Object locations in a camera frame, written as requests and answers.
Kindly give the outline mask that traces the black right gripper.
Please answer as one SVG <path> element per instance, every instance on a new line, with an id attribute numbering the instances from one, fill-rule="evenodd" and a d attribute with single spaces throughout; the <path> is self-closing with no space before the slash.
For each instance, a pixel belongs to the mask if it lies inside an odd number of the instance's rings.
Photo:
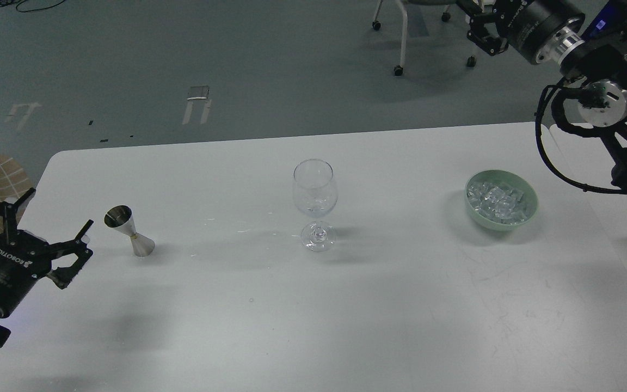
<path id="1" fill-rule="evenodd" d="M 512 46 L 530 64 L 550 59 L 546 47 L 562 29 L 577 33 L 585 13 L 570 1 L 497 1 L 496 11 L 483 1 L 458 1 L 468 17 L 467 38 L 490 56 L 502 54 Z M 488 30 L 495 24 L 498 35 Z"/>

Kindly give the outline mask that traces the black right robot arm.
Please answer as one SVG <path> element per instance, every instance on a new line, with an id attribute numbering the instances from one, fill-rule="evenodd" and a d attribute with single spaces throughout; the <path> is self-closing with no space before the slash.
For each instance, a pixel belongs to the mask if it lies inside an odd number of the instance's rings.
<path id="1" fill-rule="evenodd" d="M 627 194 L 627 1 L 607 2 L 587 29 L 568 1 L 495 1 L 488 10 L 474 1 L 456 4 L 468 16 L 468 39 L 483 52 L 514 47 L 530 64 L 559 65 L 562 79 L 543 89 L 534 115 L 547 168 L 584 192 Z M 572 180 L 550 161 L 540 130 L 547 108 L 561 131 L 604 144 L 614 162 L 610 188 Z"/>

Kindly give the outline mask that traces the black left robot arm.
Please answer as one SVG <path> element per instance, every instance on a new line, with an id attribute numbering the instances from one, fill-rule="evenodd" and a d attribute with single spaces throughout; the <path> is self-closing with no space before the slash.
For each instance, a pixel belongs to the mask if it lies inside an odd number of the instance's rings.
<path id="1" fill-rule="evenodd" d="M 67 288 L 93 255 L 84 242 L 92 220 L 73 239 L 53 244 L 19 228 L 17 213 L 34 193 L 30 188 L 13 203 L 0 201 L 0 319 L 10 317 L 42 278 Z M 0 326 L 0 347 L 10 333 Z"/>

